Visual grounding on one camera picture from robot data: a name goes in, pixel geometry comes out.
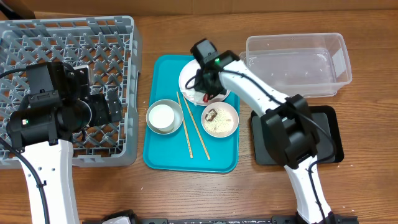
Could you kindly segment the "grey-green ceramic bowl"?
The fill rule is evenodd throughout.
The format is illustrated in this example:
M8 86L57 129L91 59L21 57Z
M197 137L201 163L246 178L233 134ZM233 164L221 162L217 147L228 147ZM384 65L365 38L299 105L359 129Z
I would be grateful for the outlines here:
M150 109L153 106L158 105L158 104L168 105L174 110L174 113L175 113L174 128L171 130L171 132L160 133L156 129L153 129L148 123L148 115L149 115ZM171 133L175 132L182 124L182 109L179 106L179 104L177 102L175 102L174 100L169 100L169 99L158 100L155 103L151 104L149 109L147 110L146 123L147 123L147 126L149 127L149 129L152 130L153 132L157 133L157 134L171 134Z

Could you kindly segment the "white napkin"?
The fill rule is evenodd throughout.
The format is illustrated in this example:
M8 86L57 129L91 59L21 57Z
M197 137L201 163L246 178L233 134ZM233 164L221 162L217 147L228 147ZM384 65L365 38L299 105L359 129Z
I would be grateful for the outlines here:
M189 91L189 96L193 101L202 101L203 97L204 97L204 93L200 92L200 91Z

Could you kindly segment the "brown food chunk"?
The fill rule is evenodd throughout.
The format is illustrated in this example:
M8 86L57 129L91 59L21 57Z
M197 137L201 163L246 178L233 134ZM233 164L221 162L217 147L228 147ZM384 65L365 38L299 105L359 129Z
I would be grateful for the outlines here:
M213 121L215 119L215 117L217 116L217 112L215 109L211 109L209 110L206 114L205 114L205 121Z

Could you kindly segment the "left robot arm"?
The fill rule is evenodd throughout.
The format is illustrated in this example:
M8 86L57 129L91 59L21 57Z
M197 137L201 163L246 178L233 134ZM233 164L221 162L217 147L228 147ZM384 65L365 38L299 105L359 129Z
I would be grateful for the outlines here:
M116 92L92 95L87 65L44 62L23 68L30 93L7 122L1 144L22 165L33 223L79 223L72 177L73 134L122 120Z

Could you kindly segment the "rice grains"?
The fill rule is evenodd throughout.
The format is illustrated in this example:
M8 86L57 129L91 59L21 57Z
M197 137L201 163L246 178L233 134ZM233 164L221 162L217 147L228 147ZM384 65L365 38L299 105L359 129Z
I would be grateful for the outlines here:
M218 113L213 121L204 121L205 129L212 135L225 135L228 134L233 126L233 116L230 112L215 108Z

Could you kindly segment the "red snack wrapper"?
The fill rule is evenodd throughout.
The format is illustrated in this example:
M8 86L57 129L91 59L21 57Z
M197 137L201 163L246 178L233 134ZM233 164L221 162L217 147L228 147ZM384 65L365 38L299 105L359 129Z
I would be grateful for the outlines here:
M204 102L204 103L207 103L207 102L209 101L209 97L210 97L209 94L206 93L206 94L203 96L203 102Z

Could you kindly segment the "pink-white small bowl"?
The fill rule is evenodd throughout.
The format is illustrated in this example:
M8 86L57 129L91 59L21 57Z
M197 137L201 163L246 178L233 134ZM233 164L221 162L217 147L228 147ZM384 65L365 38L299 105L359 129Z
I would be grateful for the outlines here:
M208 105L201 114L201 125L213 137L226 138L237 130L239 115L233 106L225 102Z

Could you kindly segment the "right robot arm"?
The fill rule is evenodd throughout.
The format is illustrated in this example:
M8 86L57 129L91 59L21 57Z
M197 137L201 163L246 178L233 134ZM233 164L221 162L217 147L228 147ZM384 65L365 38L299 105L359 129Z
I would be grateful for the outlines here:
M238 95L260 117L265 149L288 173L297 200L297 213L305 223L331 223L317 165L317 144L326 134L311 117L307 101L273 89L255 76L232 51L191 50L200 65L197 77L205 92L219 89Z

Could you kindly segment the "white paper cup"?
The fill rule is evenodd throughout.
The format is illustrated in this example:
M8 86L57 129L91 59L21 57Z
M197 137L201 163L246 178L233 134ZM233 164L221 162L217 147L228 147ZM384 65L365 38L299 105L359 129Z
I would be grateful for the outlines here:
M168 133L174 128L174 110L165 104L153 106L148 115L148 123L160 133Z

